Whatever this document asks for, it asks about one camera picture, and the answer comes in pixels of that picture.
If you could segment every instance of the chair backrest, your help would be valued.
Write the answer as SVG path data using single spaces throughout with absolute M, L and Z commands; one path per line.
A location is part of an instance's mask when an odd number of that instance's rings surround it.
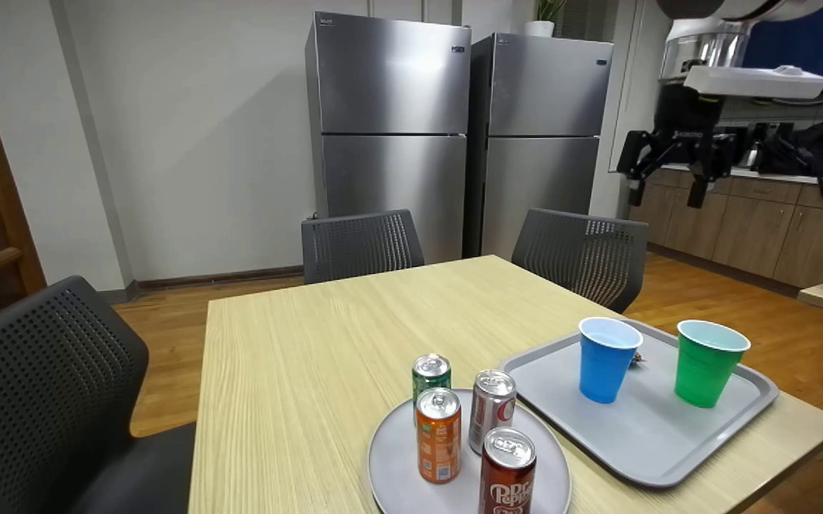
M 611 312 L 626 312 L 644 286 L 647 223 L 531 207 L 513 259 Z
M 411 212 L 304 220 L 310 282 L 424 264 Z
M 64 511 L 131 446 L 144 339 L 81 277 L 0 312 L 0 514 Z

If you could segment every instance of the green cup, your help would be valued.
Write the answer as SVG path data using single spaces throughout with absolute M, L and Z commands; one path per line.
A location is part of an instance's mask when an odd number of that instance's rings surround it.
M 701 409 L 718 406 L 753 339 L 710 320 L 683 320 L 678 323 L 678 333 L 676 393 Z

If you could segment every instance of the black chair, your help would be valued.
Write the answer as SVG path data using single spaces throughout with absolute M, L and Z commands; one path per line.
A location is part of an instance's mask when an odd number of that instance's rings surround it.
M 310 216 L 304 233 L 304 277 L 310 282 L 424 264 L 416 220 L 407 207 Z
M 644 286 L 647 223 L 528 207 L 513 259 L 611 312 L 626 312 Z
M 81 277 L 0 312 L 0 514 L 184 514 L 196 424 L 136 440 L 144 339 Z

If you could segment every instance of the refrigerator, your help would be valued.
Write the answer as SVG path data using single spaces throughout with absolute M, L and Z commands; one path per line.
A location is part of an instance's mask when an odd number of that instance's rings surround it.
M 588 212 L 611 42 L 491 35 L 473 45 L 463 253 L 513 257 L 531 206 Z
M 317 216 L 410 207 L 428 262 L 463 253 L 468 42 L 467 26 L 314 13 Z

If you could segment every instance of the gray tray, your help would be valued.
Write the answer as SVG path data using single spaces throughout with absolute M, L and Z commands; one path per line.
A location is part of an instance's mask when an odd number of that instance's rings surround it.
M 473 391 L 456 389 L 463 401 L 463 467 L 453 481 L 433 486 L 417 473 L 417 433 L 411 401 L 397 406 L 377 429 L 370 447 L 370 486 L 387 514 L 457 514 L 477 511 L 480 456 L 468 447 Z M 573 479 L 554 433 L 527 409 L 514 410 L 537 453 L 531 481 L 531 511 L 560 514 L 573 506 Z
M 504 364 L 518 393 L 618 477 L 671 489 L 704 464 L 779 396 L 764 374 L 738 364 L 716 409 L 676 396 L 678 339 L 644 323 L 644 362 L 630 370 L 616 401 L 580 393 L 580 333 L 563 336 Z

